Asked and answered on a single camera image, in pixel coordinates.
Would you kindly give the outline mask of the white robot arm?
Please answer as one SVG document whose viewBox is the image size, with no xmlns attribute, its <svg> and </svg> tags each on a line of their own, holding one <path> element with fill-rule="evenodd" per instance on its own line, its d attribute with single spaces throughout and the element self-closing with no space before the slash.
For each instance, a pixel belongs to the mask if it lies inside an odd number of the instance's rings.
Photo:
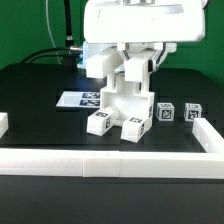
<svg viewBox="0 0 224 224">
<path fill-rule="evenodd" d="M 86 75 L 103 78 L 125 68 L 128 81 L 141 82 L 154 72 L 179 42 L 205 36 L 208 0 L 89 0 L 84 10 Z"/>
</svg>

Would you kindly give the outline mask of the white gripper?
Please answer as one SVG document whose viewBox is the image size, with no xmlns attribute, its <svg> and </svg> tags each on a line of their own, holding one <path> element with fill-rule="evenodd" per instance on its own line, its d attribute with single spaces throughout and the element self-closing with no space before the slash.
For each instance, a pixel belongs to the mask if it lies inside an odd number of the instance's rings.
<svg viewBox="0 0 224 224">
<path fill-rule="evenodd" d="M 88 43 L 118 43 L 124 62 L 128 43 L 155 43 L 149 71 L 156 72 L 166 52 L 164 42 L 195 42 L 205 36 L 205 0 L 89 0 L 84 11 Z"/>
</svg>

